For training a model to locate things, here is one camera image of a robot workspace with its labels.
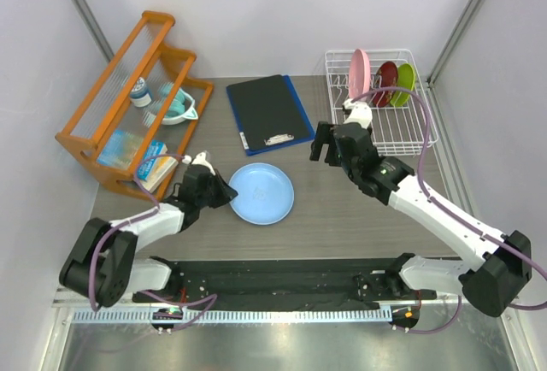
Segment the light blue plate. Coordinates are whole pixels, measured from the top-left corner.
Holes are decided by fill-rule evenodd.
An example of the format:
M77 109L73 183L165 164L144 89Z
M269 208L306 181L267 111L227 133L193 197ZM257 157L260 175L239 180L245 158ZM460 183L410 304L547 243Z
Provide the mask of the light blue plate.
M230 202L232 211L242 220L257 226L269 226L290 213L295 192L290 178L274 165L254 162L238 169L229 180L238 195Z

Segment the pink plate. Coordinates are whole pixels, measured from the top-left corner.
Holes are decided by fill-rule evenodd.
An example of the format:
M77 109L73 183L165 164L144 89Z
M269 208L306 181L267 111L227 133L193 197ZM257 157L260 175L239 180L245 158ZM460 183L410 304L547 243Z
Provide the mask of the pink plate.
M370 90L371 66L368 54L363 49L356 49L350 60L348 75L349 98L354 99Z

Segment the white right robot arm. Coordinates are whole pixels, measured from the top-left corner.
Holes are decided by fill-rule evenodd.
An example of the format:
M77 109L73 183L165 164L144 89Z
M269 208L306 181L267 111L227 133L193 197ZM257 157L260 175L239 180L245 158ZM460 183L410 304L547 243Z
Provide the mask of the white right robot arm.
M417 221L460 258L450 262L401 256L385 278L393 297L421 289L457 294L483 314L498 317L530 281L532 247L525 234L489 227L440 196L405 162L380 155L367 128L321 121L311 160L319 159L324 146L325 162L342 168L363 194Z

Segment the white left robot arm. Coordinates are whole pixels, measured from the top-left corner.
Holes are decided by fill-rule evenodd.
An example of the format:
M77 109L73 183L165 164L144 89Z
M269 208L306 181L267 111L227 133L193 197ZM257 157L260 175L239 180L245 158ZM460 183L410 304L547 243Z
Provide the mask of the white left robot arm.
M237 195L218 170L190 165L154 208L118 221L86 222L59 273L60 285L87 297L94 310L117 304L127 292L153 291L162 301L175 300L182 281L174 275L174 265L159 257L136 260L136 253L183 232L202 209L217 209Z

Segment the orange wooden shelf rack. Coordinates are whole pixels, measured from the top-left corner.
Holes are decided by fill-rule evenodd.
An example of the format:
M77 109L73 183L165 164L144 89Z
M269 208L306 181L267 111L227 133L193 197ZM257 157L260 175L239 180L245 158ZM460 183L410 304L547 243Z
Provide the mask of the orange wooden shelf rack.
M148 127L144 125L143 112L130 100L132 87L143 80L151 97L159 100L161 88L166 84L172 86L162 99L164 105L159 115L167 113L168 105L179 90L191 92L196 111L201 115L214 90L212 82L191 75L196 53L168 43L167 35L174 24L170 14L144 11L67 124L55 136L103 188L116 194L145 198L134 184L133 175L151 141L167 131L160 119L154 119ZM117 130L139 136L142 143L125 165L103 165L99 157Z

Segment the blue white book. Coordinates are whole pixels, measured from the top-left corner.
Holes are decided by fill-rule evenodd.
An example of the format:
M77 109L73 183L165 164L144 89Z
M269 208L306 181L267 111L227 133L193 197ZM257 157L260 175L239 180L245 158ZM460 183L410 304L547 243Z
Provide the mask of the blue white book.
M152 140L144 159L151 160L144 162L137 170L137 177L146 191L153 193L167 176L178 166L178 160L172 156L164 156L168 147L161 141Z

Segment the blue black clipboard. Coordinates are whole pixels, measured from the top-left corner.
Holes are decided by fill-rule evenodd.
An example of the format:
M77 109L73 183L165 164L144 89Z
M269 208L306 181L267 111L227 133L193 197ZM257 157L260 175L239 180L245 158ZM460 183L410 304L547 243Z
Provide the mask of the blue black clipboard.
M314 139L315 130L289 76L231 84L226 93L247 156Z

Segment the red floral plate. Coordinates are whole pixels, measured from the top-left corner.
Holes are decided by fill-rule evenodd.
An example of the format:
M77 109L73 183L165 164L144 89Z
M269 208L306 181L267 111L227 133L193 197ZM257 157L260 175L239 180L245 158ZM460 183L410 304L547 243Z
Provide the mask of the red floral plate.
M392 61L388 61L384 62L377 70L374 78L373 88L380 89L385 87L392 87L396 86L397 82L397 65ZM376 92L371 99L371 103L374 107L383 108L391 101L392 95L393 91Z

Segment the white bowl with teal items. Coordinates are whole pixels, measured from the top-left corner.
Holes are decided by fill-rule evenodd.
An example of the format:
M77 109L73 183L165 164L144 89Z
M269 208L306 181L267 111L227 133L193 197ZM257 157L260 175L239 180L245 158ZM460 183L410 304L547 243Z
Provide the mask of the white bowl with teal items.
M169 92L173 89L173 83L162 85L159 92L159 99L154 100L145 107L143 124L145 127L150 127L159 115L159 111L167 100ZM162 118L164 126L175 126L185 121L196 121L199 119L199 114L196 108L195 99L182 88L176 91L174 100L171 102L168 111Z

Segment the lime green plate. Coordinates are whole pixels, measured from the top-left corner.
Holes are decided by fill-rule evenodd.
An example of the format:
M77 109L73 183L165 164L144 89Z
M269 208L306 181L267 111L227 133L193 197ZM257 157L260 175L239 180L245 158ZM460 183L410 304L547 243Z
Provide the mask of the lime green plate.
M409 63L404 63L397 68L397 86L407 90L413 90L415 86L416 72ZM393 107L402 107L409 100L410 95L407 92L395 91L392 95L390 105Z

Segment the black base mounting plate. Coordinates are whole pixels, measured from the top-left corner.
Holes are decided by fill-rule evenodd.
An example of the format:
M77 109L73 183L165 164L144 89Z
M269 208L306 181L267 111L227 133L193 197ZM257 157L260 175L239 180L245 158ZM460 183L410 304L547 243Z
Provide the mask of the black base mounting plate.
M435 291L397 289L388 269L394 258L255 261L177 261L169 301L194 302L215 294L214 310L347 311L380 303L434 300Z

